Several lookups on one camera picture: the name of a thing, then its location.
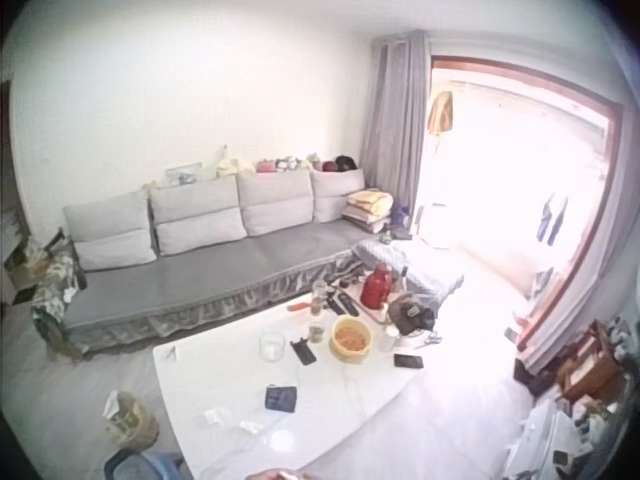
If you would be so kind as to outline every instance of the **curtain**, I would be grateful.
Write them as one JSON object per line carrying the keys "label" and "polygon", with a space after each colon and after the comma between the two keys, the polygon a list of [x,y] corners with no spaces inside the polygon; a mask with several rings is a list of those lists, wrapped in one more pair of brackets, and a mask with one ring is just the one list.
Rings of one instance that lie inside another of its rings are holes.
{"label": "curtain", "polygon": [[426,32],[373,42],[369,113],[361,154],[367,184],[413,212],[424,146],[431,55]]}
{"label": "curtain", "polygon": [[608,25],[608,33],[632,94],[622,118],[613,184],[585,261],[520,356],[534,375],[593,320],[606,322],[618,314],[635,284],[640,257],[640,58],[615,25]]}

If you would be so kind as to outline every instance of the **gray sofa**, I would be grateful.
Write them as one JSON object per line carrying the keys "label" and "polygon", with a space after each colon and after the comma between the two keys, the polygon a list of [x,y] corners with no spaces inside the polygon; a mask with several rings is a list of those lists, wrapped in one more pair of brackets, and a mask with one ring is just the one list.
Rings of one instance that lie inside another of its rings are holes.
{"label": "gray sofa", "polygon": [[240,174],[65,207],[87,288],[65,302],[62,252],[34,298],[36,327],[84,354],[294,297],[360,265],[351,247],[370,234],[340,216],[363,188],[359,170]]}

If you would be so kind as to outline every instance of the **yellow bowl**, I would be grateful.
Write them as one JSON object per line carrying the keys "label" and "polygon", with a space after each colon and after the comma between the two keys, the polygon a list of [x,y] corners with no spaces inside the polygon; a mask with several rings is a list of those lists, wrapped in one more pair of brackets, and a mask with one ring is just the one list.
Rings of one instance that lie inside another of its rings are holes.
{"label": "yellow bowl", "polygon": [[[338,341],[336,340],[336,333],[338,333],[341,329],[350,327],[353,328],[356,332],[360,333],[365,338],[365,346],[362,350],[347,350],[344,348]],[[343,315],[338,318],[338,321],[333,324],[331,328],[331,347],[334,352],[344,357],[345,359],[352,358],[356,359],[359,357],[364,357],[369,353],[369,349],[371,348],[371,330],[364,323],[358,320],[355,317],[351,317],[349,315]]]}

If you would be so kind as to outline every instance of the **sofa cushion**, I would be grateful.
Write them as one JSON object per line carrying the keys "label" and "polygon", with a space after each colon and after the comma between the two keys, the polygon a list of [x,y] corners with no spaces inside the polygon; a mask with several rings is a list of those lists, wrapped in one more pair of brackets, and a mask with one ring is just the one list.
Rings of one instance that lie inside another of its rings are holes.
{"label": "sofa cushion", "polygon": [[79,292],[67,309],[65,325],[73,338],[76,328],[153,319],[169,312],[176,312],[175,322],[179,323],[184,308],[225,298],[292,269],[320,264],[369,237],[344,220],[307,223],[161,257],[135,268],[91,272],[87,274],[89,287]]}
{"label": "sofa cushion", "polygon": [[364,190],[362,170],[348,172],[313,172],[313,221],[331,222],[342,216],[347,206],[347,195]]}
{"label": "sofa cushion", "polygon": [[83,269],[128,267],[156,259],[145,192],[66,206],[63,211]]}
{"label": "sofa cushion", "polygon": [[247,236],[234,176],[152,190],[151,206],[162,255]]}
{"label": "sofa cushion", "polygon": [[238,194],[250,236],[308,223],[313,219],[309,171],[241,173]]}

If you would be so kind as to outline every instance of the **red bottle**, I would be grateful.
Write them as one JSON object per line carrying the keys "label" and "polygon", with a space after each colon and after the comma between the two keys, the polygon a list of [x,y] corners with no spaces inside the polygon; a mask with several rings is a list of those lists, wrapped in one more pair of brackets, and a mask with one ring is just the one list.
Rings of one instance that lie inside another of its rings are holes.
{"label": "red bottle", "polygon": [[380,264],[365,280],[360,301],[367,308],[380,310],[390,291],[391,272],[385,264]]}

